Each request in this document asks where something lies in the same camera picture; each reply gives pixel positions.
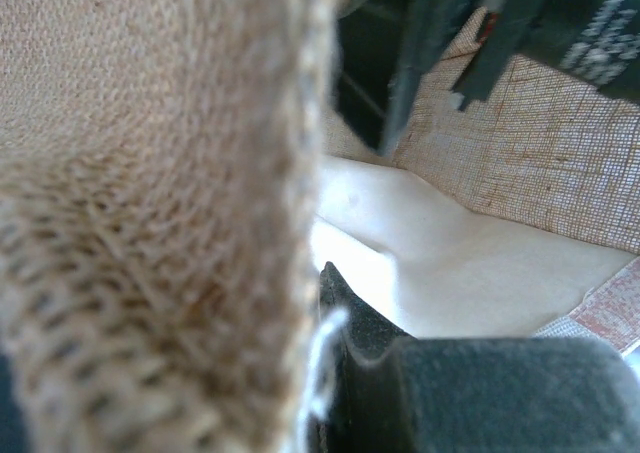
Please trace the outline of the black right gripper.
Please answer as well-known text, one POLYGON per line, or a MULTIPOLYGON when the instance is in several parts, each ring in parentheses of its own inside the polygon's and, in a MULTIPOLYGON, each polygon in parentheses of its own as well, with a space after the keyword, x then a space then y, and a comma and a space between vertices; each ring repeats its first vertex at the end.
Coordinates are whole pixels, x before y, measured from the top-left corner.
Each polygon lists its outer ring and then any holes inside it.
MULTIPOLYGON (((336 107, 380 156, 405 134, 422 77, 479 0, 348 0, 338 20, 336 107)), ((609 99, 639 101, 639 0, 483 0, 480 47, 452 87, 454 107, 486 101, 516 55, 609 99)))

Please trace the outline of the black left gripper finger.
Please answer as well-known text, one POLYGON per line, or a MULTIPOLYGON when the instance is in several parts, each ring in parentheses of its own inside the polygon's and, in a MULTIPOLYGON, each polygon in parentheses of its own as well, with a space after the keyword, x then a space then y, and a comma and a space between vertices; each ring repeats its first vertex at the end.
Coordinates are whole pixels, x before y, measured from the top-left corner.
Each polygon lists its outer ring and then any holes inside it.
POLYGON ((330 344, 336 380, 314 452, 635 452, 639 383, 590 338, 418 339, 361 300, 336 267, 322 312, 348 321, 330 344))

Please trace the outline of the brown canvas tote bag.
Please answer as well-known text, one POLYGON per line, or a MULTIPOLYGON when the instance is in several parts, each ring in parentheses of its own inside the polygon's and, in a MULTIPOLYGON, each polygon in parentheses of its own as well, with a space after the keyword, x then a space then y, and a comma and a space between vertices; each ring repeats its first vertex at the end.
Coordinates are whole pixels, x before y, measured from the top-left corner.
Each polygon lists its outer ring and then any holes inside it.
POLYGON ((314 452, 348 321, 639 341, 639 101, 478 6, 380 156, 337 111, 348 0, 1 0, 1 448, 314 452))

